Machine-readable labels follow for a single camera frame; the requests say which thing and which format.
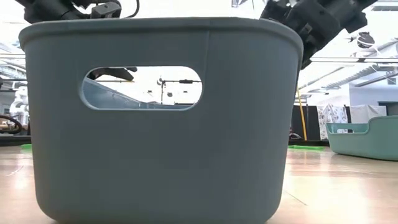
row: patterned curtain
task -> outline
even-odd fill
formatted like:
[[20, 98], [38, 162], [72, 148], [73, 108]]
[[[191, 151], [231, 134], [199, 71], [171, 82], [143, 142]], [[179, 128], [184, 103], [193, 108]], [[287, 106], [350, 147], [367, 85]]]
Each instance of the patterned curtain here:
[[[347, 123], [347, 111], [344, 106], [317, 106], [318, 110], [318, 121], [321, 140], [328, 139], [328, 133], [326, 131], [327, 123]], [[338, 133], [347, 133], [347, 130], [338, 130]]]

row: yellow pole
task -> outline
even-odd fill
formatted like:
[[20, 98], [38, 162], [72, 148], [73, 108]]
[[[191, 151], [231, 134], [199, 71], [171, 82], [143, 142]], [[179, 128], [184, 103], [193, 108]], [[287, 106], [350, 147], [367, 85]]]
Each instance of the yellow pole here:
[[300, 103], [301, 122], [303, 123], [304, 140], [307, 140], [307, 129], [305, 128], [303, 105], [301, 104], [300, 92], [297, 90], [298, 102]]

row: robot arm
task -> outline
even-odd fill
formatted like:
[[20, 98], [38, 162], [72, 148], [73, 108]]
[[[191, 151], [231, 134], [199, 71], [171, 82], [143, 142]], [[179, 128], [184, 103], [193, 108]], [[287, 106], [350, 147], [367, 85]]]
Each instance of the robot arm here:
[[[119, 17], [121, 5], [117, 0], [16, 0], [25, 7], [25, 20], [30, 23], [69, 19], [99, 19]], [[310, 58], [324, 48], [336, 35], [346, 29], [349, 33], [367, 25], [363, 9], [377, 0], [268, 0], [261, 19], [280, 22], [298, 33], [304, 44], [302, 69]], [[81, 13], [75, 6], [87, 8], [99, 4], [91, 14]], [[98, 74], [90, 74], [92, 79]], [[115, 77], [125, 77], [116, 72]]]

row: storage bin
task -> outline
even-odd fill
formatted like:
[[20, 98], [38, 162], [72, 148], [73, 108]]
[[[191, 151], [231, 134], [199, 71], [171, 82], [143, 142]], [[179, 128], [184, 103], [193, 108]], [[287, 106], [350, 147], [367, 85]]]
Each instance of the storage bin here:
[[[369, 124], [326, 124], [330, 148], [333, 152], [349, 156], [398, 161], [395, 144], [398, 116], [371, 118]], [[337, 133], [350, 129], [353, 133]]]
[[[103, 19], [24, 29], [37, 201], [63, 223], [258, 223], [277, 210], [302, 59], [267, 20]], [[185, 66], [179, 110], [99, 109], [98, 67]]]

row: wooden floor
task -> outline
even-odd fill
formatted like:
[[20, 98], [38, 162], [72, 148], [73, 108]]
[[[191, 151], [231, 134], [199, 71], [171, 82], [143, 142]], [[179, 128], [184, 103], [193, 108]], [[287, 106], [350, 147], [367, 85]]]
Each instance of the wooden floor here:
[[[0, 223], [56, 224], [39, 209], [31, 155], [0, 148]], [[398, 223], [398, 162], [289, 151], [282, 201], [267, 222]]]

